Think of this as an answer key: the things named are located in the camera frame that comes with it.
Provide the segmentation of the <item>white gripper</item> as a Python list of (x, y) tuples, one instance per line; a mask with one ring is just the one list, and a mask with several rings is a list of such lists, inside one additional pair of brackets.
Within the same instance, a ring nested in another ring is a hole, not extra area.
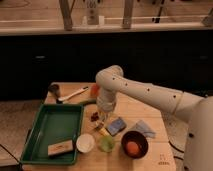
[[(98, 113), (102, 121), (106, 121), (116, 106), (116, 92), (101, 88), (97, 97)], [(95, 122), (94, 130), (100, 130), (104, 126), (103, 122)]]

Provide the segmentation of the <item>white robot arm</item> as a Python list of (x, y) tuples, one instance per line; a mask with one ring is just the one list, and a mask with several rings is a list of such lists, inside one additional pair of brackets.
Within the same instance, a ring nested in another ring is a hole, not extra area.
[(123, 69), (112, 65), (95, 77), (100, 87), (97, 106), (110, 113), (116, 106), (118, 92), (153, 108), (172, 114), (188, 124), (183, 169), (213, 171), (213, 96), (201, 97), (188, 92), (126, 79)]

